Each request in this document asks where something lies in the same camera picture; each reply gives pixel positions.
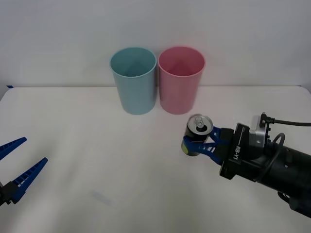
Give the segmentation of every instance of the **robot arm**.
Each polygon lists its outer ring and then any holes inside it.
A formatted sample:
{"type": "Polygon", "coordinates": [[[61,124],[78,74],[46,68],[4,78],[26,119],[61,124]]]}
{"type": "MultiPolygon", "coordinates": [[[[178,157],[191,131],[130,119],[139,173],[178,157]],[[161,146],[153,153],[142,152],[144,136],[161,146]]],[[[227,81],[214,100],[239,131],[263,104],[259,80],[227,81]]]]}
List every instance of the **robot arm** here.
{"type": "MultiPolygon", "coordinates": [[[[275,120],[263,113],[254,118],[251,128],[243,124],[237,124],[235,131],[221,128],[219,138],[228,143],[215,145],[213,156],[221,161],[218,163],[221,176],[231,180],[239,175],[270,187],[289,203],[292,210],[311,217],[311,156],[283,146],[283,133],[273,141],[269,139],[269,124],[283,122],[297,125],[275,120]]],[[[202,145],[188,140],[185,143],[189,150],[202,148],[202,145]]]]}

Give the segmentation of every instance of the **plastic cup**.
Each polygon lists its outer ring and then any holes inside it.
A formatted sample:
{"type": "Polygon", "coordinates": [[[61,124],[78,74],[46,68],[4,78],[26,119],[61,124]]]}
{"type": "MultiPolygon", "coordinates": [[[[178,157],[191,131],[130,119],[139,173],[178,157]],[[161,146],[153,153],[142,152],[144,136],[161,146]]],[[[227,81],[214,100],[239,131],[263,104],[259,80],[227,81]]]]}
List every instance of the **plastic cup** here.
{"type": "Polygon", "coordinates": [[[156,102],[156,56],[143,48],[126,48],[110,59],[122,107],[130,114],[149,112],[156,102]]]}
{"type": "Polygon", "coordinates": [[[205,58],[190,47],[172,47],[159,57],[160,104],[172,114],[191,110],[205,67],[205,58]]]}

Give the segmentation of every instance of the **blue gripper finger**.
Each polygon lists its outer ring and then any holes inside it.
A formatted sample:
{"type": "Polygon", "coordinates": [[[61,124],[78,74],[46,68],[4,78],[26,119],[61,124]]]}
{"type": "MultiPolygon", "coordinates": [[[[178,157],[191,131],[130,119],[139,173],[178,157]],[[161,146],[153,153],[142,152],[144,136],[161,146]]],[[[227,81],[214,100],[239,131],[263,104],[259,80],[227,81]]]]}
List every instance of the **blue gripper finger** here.
{"type": "Polygon", "coordinates": [[[3,146],[0,146],[0,160],[3,159],[5,156],[7,156],[9,153],[11,153],[13,150],[15,150],[17,147],[19,147],[21,144],[23,144],[26,141],[27,141],[27,138],[22,137],[20,139],[4,144],[3,146]]]}
{"type": "Polygon", "coordinates": [[[27,188],[31,185],[47,162],[47,158],[42,159],[39,163],[12,181],[18,186],[17,192],[11,198],[14,204],[16,204],[24,196],[27,188]]]}

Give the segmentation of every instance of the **white wall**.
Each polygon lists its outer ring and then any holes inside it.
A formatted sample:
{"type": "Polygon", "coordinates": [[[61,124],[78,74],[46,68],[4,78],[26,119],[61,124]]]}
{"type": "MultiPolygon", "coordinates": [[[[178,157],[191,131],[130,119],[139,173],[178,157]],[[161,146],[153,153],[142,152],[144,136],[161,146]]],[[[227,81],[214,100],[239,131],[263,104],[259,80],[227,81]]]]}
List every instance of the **white wall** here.
{"type": "Polygon", "coordinates": [[[118,49],[191,45],[204,85],[311,87],[310,0],[0,0],[0,83],[113,85],[118,49]]]}

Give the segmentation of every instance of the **blue cup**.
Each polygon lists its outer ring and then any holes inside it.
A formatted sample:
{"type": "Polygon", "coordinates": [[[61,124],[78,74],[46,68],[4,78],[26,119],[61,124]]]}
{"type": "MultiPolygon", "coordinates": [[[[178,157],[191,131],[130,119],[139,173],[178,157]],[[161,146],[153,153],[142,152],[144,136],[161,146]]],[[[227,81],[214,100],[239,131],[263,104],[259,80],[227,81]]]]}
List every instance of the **blue cup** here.
{"type": "Polygon", "coordinates": [[[149,112],[156,103],[156,56],[143,48],[126,48],[110,59],[122,107],[130,114],[149,112]]]}

